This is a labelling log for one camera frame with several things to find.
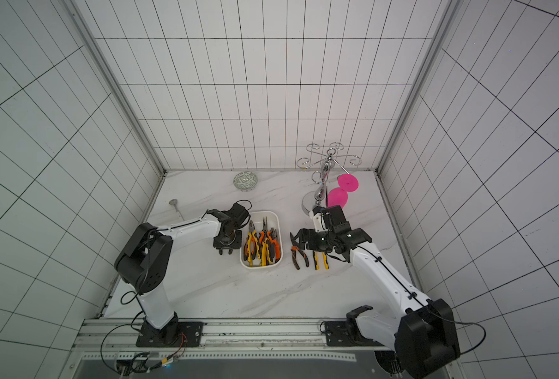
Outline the black orange long-nose pliers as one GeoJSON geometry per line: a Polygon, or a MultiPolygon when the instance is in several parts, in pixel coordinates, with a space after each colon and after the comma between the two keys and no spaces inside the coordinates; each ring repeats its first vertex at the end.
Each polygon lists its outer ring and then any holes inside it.
{"type": "Polygon", "coordinates": [[[306,268],[309,268],[309,266],[310,266],[309,258],[306,256],[306,254],[304,252],[304,249],[303,249],[303,246],[300,243],[300,241],[298,240],[298,237],[294,236],[292,233],[290,233],[290,240],[292,242],[291,251],[292,251],[292,262],[293,262],[294,267],[297,270],[300,270],[300,266],[298,264],[298,256],[301,256],[304,260],[306,268]]]}

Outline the yellow black combination pliers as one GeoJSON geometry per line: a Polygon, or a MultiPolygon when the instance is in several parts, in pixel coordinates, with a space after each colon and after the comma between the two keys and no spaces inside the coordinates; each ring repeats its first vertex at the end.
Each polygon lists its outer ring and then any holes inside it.
{"type": "Polygon", "coordinates": [[[319,270],[320,267],[325,268],[326,270],[329,269],[327,254],[325,252],[319,253],[317,251],[313,251],[312,252],[312,257],[313,257],[313,261],[314,261],[314,268],[316,270],[319,270]]]}

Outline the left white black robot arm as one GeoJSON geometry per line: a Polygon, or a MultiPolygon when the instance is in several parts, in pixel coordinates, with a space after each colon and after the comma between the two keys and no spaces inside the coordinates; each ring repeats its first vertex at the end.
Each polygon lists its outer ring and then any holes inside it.
{"type": "Polygon", "coordinates": [[[174,247],[182,249],[211,239],[218,250],[239,250],[247,211],[232,216],[217,209],[170,227],[139,225],[115,260],[120,278],[135,291],[144,314],[137,347],[197,347],[201,322],[180,322],[163,285],[174,247]]]}

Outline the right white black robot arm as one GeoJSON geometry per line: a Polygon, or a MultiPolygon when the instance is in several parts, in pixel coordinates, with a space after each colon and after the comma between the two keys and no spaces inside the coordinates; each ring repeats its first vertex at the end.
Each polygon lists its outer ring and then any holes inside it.
{"type": "Polygon", "coordinates": [[[394,352],[399,368],[424,378],[462,355],[453,311],[412,285],[382,257],[372,238],[358,228],[348,232],[302,229],[291,236],[293,246],[314,253],[336,252],[374,281],[390,315],[360,306],[342,321],[323,322],[330,347],[379,347],[394,352]]]}

